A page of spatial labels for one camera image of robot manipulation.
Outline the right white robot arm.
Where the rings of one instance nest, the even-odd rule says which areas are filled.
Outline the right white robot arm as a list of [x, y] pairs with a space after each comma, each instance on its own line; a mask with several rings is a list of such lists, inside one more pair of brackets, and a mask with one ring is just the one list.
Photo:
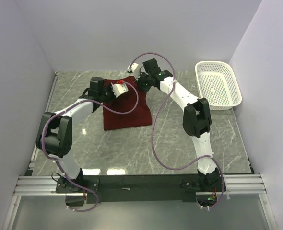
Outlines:
[[209, 103], [206, 98], [198, 98], [185, 89], [175, 78], [175, 72], [161, 70], [157, 60], [152, 58], [143, 62], [144, 72], [141, 72], [136, 83], [143, 91], [156, 87], [173, 99], [183, 111], [182, 126], [193, 141], [198, 165], [199, 187], [210, 191], [222, 185], [225, 189], [224, 177], [218, 163], [213, 158], [210, 142], [212, 118]]

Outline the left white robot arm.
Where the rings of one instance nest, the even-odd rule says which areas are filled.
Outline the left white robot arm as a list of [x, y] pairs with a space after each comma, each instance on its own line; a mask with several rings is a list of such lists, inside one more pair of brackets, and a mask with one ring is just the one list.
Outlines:
[[55, 113], [43, 113], [35, 143], [46, 158], [53, 160], [59, 168], [60, 186], [74, 193], [90, 191], [86, 188], [83, 170], [70, 154], [73, 124], [92, 114], [100, 106], [107, 108], [104, 103], [111, 102], [127, 91], [125, 84], [108, 83], [103, 78], [92, 77], [90, 86], [76, 102]]

